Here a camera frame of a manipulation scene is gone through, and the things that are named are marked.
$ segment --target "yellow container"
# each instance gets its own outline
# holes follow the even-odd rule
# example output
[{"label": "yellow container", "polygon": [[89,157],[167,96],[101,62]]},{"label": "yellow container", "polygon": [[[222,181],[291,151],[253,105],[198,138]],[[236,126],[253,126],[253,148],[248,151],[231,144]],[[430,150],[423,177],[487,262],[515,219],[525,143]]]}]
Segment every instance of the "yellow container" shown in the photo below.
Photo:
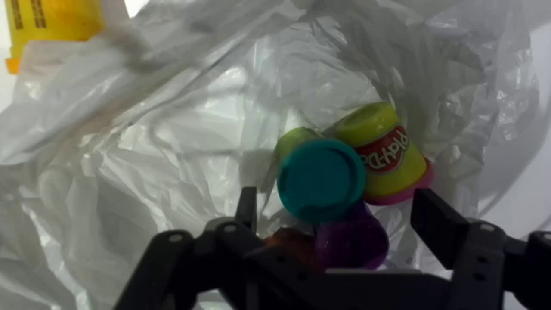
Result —
[{"label": "yellow container", "polygon": [[391,205],[406,200],[432,179],[430,163],[410,141],[394,107],[372,103],[336,124],[336,136],[351,144],[367,170],[365,201]]},{"label": "yellow container", "polygon": [[12,57],[8,72],[19,70],[27,41],[86,41],[103,29],[96,0],[5,0]]}]

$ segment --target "teal play-doh lid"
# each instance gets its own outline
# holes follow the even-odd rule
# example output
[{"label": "teal play-doh lid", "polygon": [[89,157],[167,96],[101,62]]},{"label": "teal play-doh lid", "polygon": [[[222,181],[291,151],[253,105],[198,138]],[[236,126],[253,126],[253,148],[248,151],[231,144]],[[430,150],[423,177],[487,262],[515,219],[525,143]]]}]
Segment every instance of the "teal play-doh lid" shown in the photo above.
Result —
[{"label": "teal play-doh lid", "polygon": [[332,222],[361,198],[365,169],[351,146],[311,139],[282,160],[277,189],[282,205],[299,220]]}]

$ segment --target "plastic bag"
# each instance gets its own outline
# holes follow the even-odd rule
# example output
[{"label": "plastic bag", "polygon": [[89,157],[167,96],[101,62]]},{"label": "plastic bag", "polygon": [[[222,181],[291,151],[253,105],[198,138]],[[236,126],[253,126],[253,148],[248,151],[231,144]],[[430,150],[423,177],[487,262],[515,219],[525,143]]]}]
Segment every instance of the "plastic bag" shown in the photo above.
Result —
[{"label": "plastic bag", "polygon": [[[391,100],[434,160],[435,189],[475,215],[484,148],[537,108],[518,5],[303,8],[156,0],[89,43],[31,46],[0,113],[2,301],[112,308],[155,232],[200,234],[234,212],[241,186],[262,189],[260,234],[294,225],[272,186],[289,110],[325,131]],[[387,267],[439,272],[415,251],[406,205],[377,217],[392,237]]]}]

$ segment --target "green play-doh lid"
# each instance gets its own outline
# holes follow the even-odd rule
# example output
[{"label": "green play-doh lid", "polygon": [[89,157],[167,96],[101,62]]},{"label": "green play-doh lid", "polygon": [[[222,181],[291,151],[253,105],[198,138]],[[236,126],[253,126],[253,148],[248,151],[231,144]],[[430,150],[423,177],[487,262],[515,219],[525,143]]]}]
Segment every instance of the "green play-doh lid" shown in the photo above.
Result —
[{"label": "green play-doh lid", "polygon": [[363,194],[365,170],[356,151],[337,139],[311,139],[280,163],[282,205],[311,224],[342,217]]},{"label": "green play-doh lid", "polygon": [[317,139],[318,134],[315,131],[311,131],[310,127],[296,127],[289,132],[286,132],[284,136],[279,138],[277,146],[275,146],[275,153],[279,162],[282,162],[284,158],[287,158],[294,148],[298,148],[299,144],[310,141],[310,139]]}]

